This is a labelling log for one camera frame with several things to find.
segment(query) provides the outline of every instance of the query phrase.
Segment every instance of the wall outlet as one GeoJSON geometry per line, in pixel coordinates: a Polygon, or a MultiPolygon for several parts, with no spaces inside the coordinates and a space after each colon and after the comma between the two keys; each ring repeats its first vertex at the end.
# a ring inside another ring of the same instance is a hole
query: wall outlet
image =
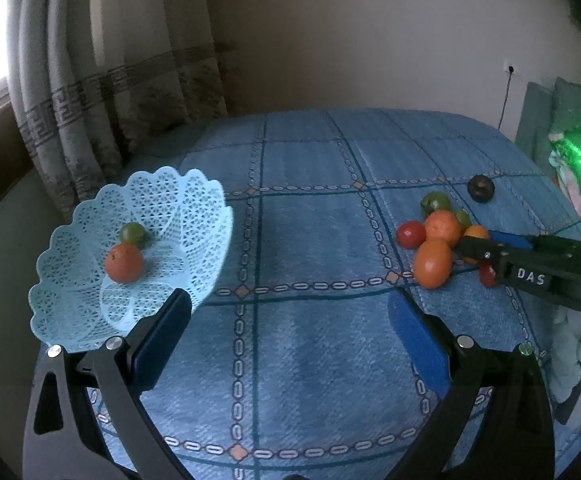
{"type": "Polygon", "coordinates": [[[512,66],[512,67],[513,67],[513,69],[515,69],[515,71],[512,73],[512,76],[513,76],[513,77],[515,77],[515,76],[518,76],[518,75],[519,75],[519,69],[517,68],[517,65],[516,65],[516,64],[514,64],[514,63],[513,63],[511,60],[509,60],[509,59],[504,59],[504,60],[503,60],[503,71],[504,71],[504,72],[506,72],[506,73],[509,73],[509,72],[508,72],[508,67],[509,67],[509,66],[512,66]]]}

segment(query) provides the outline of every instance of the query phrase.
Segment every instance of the tangerine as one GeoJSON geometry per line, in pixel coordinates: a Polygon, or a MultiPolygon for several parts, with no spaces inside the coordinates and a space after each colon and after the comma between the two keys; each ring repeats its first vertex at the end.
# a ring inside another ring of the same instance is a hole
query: tangerine
{"type": "MultiPolygon", "coordinates": [[[[482,225],[471,225],[465,230],[464,236],[472,236],[473,238],[484,238],[485,240],[490,240],[490,233],[482,225]]],[[[477,265],[479,262],[472,258],[462,258],[467,264],[477,265]]]]}
{"type": "Polygon", "coordinates": [[[113,282],[135,282],[144,271],[144,257],[135,245],[118,244],[108,251],[104,269],[113,282]]]}
{"type": "Polygon", "coordinates": [[[461,224],[451,211],[439,210],[431,213],[424,222],[426,239],[441,238],[453,248],[461,238],[461,224]]]}
{"type": "Polygon", "coordinates": [[[426,240],[414,255],[413,276],[424,288],[442,286],[448,280],[451,269],[452,251],[442,238],[426,240]]]}

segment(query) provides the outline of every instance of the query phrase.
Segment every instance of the metal screw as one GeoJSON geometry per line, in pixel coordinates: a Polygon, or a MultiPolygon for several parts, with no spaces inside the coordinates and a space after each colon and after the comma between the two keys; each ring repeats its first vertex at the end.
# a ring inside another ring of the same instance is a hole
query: metal screw
{"type": "Polygon", "coordinates": [[[461,348],[472,348],[475,346],[475,341],[469,335],[461,335],[457,338],[457,344],[461,348]]]}
{"type": "Polygon", "coordinates": [[[124,340],[118,335],[114,335],[106,340],[106,348],[109,350],[116,350],[122,346],[124,340]]]}
{"type": "Polygon", "coordinates": [[[61,346],[59,345],[51,346],[46,352],[48,357],[57,357],[59,354],[61,354],[61,346]]]}
{"type": "Polygon", "coordinates": [[[519,345],[519,351],[522,355],[532,355],[532,345],[528,342],[522,343],[519,345]]]}

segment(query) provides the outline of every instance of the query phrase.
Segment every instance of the blue tablecloth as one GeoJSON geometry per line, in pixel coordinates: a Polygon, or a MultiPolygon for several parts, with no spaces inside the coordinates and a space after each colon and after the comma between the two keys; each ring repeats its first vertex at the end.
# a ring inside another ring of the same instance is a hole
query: blue tablecloth
{"type": "MultiPolygon", "coordinates": [[[[384,478],[437,403],[389,324],[395,284],[452,332],[501,350],[527,340],[549,363],[551,308],[484,288],[464,264],[442,288],[419,288],[414,251],[393,241],[433,190],[492,230],[581,239],[559,189],[490,126],[438,112],[275,113],[177,128],[127,171],[164,165],[219,180],[235,213],[215,292],[142,396],[196,479],[384,478]],[[487,204],[467,193],[476,173],[496,185],[487,204]]],[[[451,465],[489,394],[477,398],[451,465]]],[[[91,399],[113,457],[132,466],[98,393],[91,399]]],[[[560,471],[581,436],[555,430],[560,471]]]]}

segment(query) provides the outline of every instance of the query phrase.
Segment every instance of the cherry tomato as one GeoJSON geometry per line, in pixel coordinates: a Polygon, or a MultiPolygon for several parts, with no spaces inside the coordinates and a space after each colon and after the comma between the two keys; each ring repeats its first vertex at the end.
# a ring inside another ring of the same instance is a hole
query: cherry tomato
{"type": "Polygon", "coordinates": [[[497,274],[491,264],[484,262],[479,266],[479,281],[483,286],[491,287],[497,285],[497,274]]]}
{"type": "Polygon", "coordinates": [[[426,228],[416,221],[401,224],[397,229],[397,242],[406,249],[416,249],[426,241],[426,228]]]}

